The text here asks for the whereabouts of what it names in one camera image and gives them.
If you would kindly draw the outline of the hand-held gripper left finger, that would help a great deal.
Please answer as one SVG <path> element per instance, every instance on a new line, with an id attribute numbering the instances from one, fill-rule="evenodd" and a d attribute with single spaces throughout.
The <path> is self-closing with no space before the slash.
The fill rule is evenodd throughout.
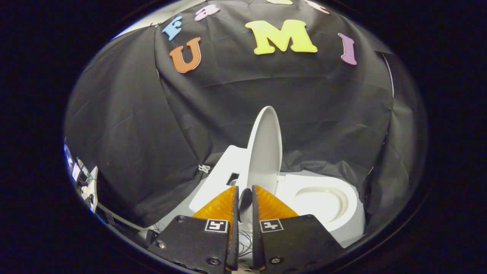
<path id="1" fill-rule="evenodd" d="M 174 217 L 158 236 L 147 237 L 148 250 L 191 272 L 229 274 L 238 269 L 238 194 L 232 186 L 192 217 Z"/>

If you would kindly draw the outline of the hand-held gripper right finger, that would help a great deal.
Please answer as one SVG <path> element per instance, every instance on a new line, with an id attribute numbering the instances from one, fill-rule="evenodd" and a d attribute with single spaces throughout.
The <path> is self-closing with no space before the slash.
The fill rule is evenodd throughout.
<path id="1" fill-rule="evenodd" d="M 258 185 L 252 186 L 252 199 L 254 269 L 314 272 L 344 253 L 314 215 L 297 215 Z"/>

